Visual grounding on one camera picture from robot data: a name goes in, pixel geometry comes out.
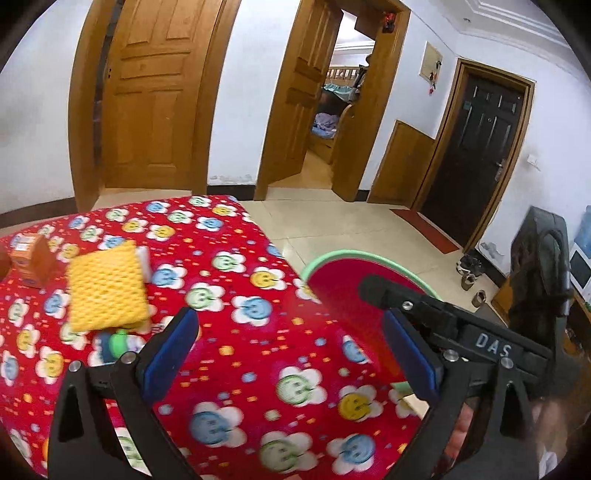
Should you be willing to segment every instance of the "wooden floor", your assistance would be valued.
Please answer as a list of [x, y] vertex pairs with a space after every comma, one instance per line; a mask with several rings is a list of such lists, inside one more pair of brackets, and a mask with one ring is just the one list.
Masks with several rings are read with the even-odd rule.
[[314, 152], [308, 150], [301, 173], [271, 183], [269, 187], [292, 189], [330, 189], [332, 188], [332, 168]]

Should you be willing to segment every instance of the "red doormat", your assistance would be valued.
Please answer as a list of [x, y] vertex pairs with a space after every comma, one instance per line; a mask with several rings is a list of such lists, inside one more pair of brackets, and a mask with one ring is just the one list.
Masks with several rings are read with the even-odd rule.
[[402, 210], [392, 208], [390, 209], [396, 215], [398, 215], [401, 219], [406, 220], [410, 223], [413, 227], [416, 228], [419, 232], [423, 234], [427, 240], [431, 242], [431, 244], [436, 247], [442, 254], [448, 254], [450, 252], [455, 252], [459, 248], [445, 235], [443, 235], [439, 230], [437, 230], [433, 225], [427, 222], [423, 217], [421, 217], [418, 212], [413, 210]]

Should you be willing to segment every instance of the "black door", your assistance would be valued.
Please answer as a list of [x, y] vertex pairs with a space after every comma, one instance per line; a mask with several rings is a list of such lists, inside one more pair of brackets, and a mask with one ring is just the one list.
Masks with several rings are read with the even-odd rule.
[[421, 213], [464, 246], [505, 167], [523, 94], [470, 76], [443, 161]]

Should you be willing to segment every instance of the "blue water bottle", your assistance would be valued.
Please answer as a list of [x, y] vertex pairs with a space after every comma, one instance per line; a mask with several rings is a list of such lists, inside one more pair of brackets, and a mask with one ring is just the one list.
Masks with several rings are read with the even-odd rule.
[[585, 209], [579, 233], [574, 237], [574, 243], [579, 246], [588, 258], [591, 258], [591, 205], [587, 205]]

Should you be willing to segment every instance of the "yellow cloth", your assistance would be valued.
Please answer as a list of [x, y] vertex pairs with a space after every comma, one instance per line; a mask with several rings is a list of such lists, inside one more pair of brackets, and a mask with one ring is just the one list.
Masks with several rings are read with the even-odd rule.
[[67, 276], [73, 332], [119, 327], [150, 316], [132, 240], [73, 258]]

